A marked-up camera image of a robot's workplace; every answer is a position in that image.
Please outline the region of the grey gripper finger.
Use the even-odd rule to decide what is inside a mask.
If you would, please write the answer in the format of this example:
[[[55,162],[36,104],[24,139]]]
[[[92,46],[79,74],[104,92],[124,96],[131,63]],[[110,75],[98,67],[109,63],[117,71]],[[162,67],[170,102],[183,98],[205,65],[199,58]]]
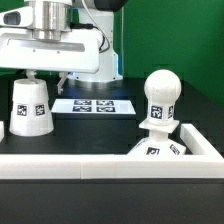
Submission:
[[[26,76],[31,81],[36,83],[37,79],[35,78],[36,71],[35,70],[26,70]]]
[[[58,94],[61,94],[63,92],[63,85],[65,83],[65,81],[67,80],[68,77],[68,73],[67,72],[60,72],[59,73],[59,82],[56,85],[56,90]]]

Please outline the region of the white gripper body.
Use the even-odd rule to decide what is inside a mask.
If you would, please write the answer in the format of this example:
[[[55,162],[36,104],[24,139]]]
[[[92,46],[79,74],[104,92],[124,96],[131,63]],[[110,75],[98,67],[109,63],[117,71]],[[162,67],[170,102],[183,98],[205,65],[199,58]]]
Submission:
[[[60,41],[32,38],[27,29],[0,28],[0,67],[95,73],[99,69],[100,33],[72,30]]]

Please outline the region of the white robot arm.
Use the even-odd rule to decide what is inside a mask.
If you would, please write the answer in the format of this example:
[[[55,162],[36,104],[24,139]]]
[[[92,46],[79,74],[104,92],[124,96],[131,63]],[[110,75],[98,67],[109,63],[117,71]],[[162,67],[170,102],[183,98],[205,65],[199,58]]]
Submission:
[[[0,68],[21,69],[35,82],[38,71],[60,81],[105,88],[122,79],[113,49],[114,13],[128,0],[24,0],[0,12]]]

